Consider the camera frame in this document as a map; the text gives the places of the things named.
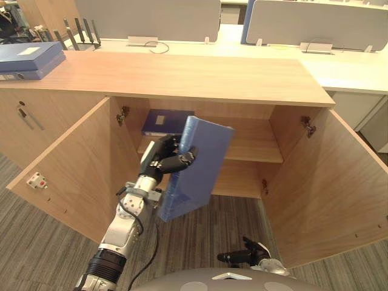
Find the cabinet hinge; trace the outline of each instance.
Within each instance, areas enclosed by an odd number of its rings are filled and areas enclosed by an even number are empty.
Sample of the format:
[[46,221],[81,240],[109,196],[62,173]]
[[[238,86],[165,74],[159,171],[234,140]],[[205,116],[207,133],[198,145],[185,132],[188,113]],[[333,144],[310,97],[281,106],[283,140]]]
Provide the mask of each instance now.
[[308,138],[311,138],[311,136],[316,132],[316,127],[311,125],[310,120],[311,118],[309,116],[301,117],[301,122],[303,127],[307,130]]
[[119,123],[120,126],[124,123],[125,117],[128,116],[129,113],[129,107],[128,106],[123,106],[121,108],[121,114],[116,115],[117,122]]
[[268,186],[267,186],[267,180],[266,179],[263,179],[261,181],[261,184],[263,185],[263,193],[265,195],[268,195]]

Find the cable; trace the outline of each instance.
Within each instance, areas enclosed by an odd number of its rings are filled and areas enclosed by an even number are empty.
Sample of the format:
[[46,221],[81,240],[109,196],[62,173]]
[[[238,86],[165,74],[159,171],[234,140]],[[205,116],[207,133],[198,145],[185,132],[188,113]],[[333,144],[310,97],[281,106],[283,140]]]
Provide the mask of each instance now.
[[153,255],[152,257],[150,258],[150,261],[133,277],[133,279],[131,280],[131,282],[129,283],[129,286],[128,286],[128,289],[127,291],[131,290],[132,289],[132,285],[133,283],[135,282],[135,280],[142,274],[142,272],[145,271],[145,269],[147,269],[153,262],[153,260],[155,259],[156,257],[156,254],[158,253],[158,249],[159,249],[159,239],[160,239],[160,234],[159,234],[159,227],[157,225],[157,223],[155,222],[155,229],[156,229],[156,244],[155,244],[155,250],[153,251]]
[[[152,42],[154,42],[155,44],[164,44],[164,45],[167,47],[167,50],[165,50],[165,51],[163,51],[163,52],[161,52],[161,53],[167,53],[167,52],[170,50],[169,45],[166,44],[165,42],[161,42],[161,41],[147,41],[147,42],[144,44],[144,46],[146,47],[147,44],[150,44],[150,43],[152,43]],[[153,50],[150,50],[150,52],[156,53],[156,54],[161,54],[161,53],[154,52]]]
[[121,199],[119,198],[119,204],[121,206],[121,208],[123,209],[123,211],[127,212],[129,215],[131,215],[136,221],[137,223],[139,224],[141,230],[139,232],[139,236],[141,236],[141,234],[143,233],[144,231],[144,226],[143,226],[143,223],[141,222],[140,218],[138,218],[138,216],[134,213],[132,213],[131,211],[129,211],[122,203]]

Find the cabinet door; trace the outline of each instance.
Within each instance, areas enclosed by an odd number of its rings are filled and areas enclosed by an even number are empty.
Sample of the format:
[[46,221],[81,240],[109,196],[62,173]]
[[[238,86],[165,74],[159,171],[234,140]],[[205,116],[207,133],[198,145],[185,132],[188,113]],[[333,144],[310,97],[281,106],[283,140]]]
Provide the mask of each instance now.
[[103,98],[89,92],[43,90],[0,94],[0,152],[22,168]]
[[287,267],[388,237],[388,168],[333,111],[297,142],[263,202]]
[[[118,203],[115,193],[138,175],[139,158],[116,99],[104,98],[41,153],[7,188],[83,235],[100,241]],[[39,172],[48,188],[33,189]]]

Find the blue binder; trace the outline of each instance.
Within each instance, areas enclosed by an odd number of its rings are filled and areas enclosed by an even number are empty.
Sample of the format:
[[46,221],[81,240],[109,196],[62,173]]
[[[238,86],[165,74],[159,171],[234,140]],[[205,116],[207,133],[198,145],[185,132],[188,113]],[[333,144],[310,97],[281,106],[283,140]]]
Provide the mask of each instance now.
[[39,70],[61,52],[58,41],[0,45],[0,72]]
[[250,17],[252,16],[252,10],[253,10],[253,4],[255,3],[256,0],[249,0],[247,4],[247,10],[245,13],[245,18],[244,18],[244,26],[242,27],[242,35],[241,35],[241,44],[248,44],[247,43],[247,34],[248,34],[248,29],[249,29],[249,24],[250,24]]
[[65,58],[65,54],[60,52],[60,54],[55,56],[49,63],[42,66],[39,70],[0,72],[0,80],[40,80],[62,63]]
[[194,111],[151,109],[141,130],[142,134],[180,135],[190,115],[194,115]]
[[189,116],[179,153],[197,147],[198,156],[187,169],[174,173],[159,209],[159,216],[169,221],[209,203],[234,129]]

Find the wooden cabinet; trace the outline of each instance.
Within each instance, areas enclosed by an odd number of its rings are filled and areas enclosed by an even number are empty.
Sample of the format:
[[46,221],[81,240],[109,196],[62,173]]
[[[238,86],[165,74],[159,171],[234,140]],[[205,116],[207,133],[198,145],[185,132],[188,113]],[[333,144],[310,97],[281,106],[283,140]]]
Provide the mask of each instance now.
[[[262,197],[287,267],[388,237],[387,166],[297,61],[66,54],[43,80],[0,87],[50,92],[63,106],[66,92],[87,97],[92,88],[107,97],[36,149],[8,188],[89,238],[102,238],[115,193],[136,179],[150,141],[141,134],[150,109],[193,110],[236,129],[213,194]],[[123,106],[129,114],[120,126]],[[47,189],[27,185],[35,172],[47,178]]]
[[3,90],[0,151],[26,167],[102,98],[87,92]]
[[[130,107],[125,125],[116,115]],[[185,102],[184,108],[236,129],[213,194],[262,197],[287,267],[316,261],[388,235],[388,170],[331,109]],[[257,116],[249,115],[252,106]],[[150,141],[141,127],[152,108],[182,102],[104,98],[50,145],[8,188],[95,241],[111,222],[115,193],[134,181]],[[216,116],[211,116],[211,108]],[[308,138],[301,123],[311,117]],[[32,189],[35,172],[47,189]]]

